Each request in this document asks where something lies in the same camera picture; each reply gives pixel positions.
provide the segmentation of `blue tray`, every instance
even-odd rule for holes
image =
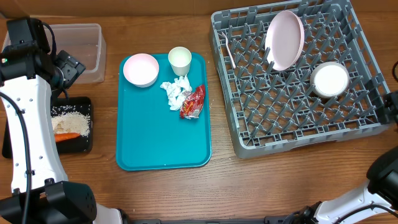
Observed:
[[[174,82],[167,54],[152,55],[159,63],[156,82],[147,88],[129,83],[123,75],[125,58],[120,64],[116,162],[128,170],[201,167],[211,157],[210,111],[206,63],[192,53],[188,79],[195,90],[205,84],[206,96],[198,119],[181,119],[179,111],[170,111],[162,82]]]

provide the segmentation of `cup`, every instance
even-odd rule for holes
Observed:
[[[191,66],[192,54],[185,47],[174,47],[169,52],[169,62],[176,75],[188,74]]]

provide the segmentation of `crumpled tissue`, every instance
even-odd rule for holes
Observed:
[[[174,83],[163,82],[160,87],[166,90],[170,110],[174,111],[181,108],[182,103],[192,92],[192,87],[189,84],[187,75],[184,77],[180,76],[180,78],[174,78]]]

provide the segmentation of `wooden tabletop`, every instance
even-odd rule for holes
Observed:
[[[390,90],[398,60],[398,14],[357,12]],[[305,146],[257,159],[235,156],[220,80],[210,51],[210,16],[44,18],[49,24],[99,23],[107,44],[103,83],[73,85],[71,96],[88,96],[95,107],[94,146],[89,154],[61,155],[69,180],[88,184],[96,201],[121,208],[133,219],[263,218],[286,215],[321,200],[331,200],[366,180],[381,154],[398,145],[396,127],[346,142]],[[0,37],[6,35],[0,21]],[[126,172],[115,160],[119,64],[136,53],[167,53],[184,46],[206,60],[212,102],[213,155],[202,168]],[[0,142],[6,115],[0,112]],[[0,157],[0,198],[11,196],[12,161]],[[395,223],[378,215],[363,223]]]

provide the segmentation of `red wrapper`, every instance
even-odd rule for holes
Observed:
[[[203,109],[205,95],[205,86],[198,86],[195,92],[189,95],[187,99],[183,102],[180,109],[180,117],[183,119],[199,118],[199,114]]]

